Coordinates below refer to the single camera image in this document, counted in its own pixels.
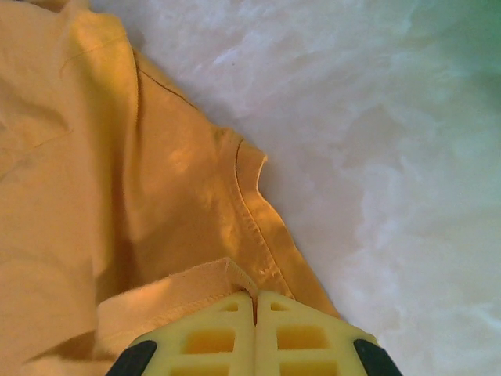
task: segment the yellow t-shirt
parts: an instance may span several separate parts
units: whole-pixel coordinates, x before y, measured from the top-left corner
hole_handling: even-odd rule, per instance
[[[104,374],[241,288],[337,315],[258,192],[264,154],[115,16],[57,3],[0,1],[0,374]]]

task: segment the yellow plastic object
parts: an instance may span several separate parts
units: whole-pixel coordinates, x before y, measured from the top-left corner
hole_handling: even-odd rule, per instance
[[[376,339],[274,292],[239,292],[133,341],[107,376],[401,376]]]

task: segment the t-shirt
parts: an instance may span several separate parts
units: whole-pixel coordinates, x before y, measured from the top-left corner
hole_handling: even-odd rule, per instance
[[[258,191],[264,161],[115,16],[1,0],[0,374],[105,374],[241,289],[336,316]]]

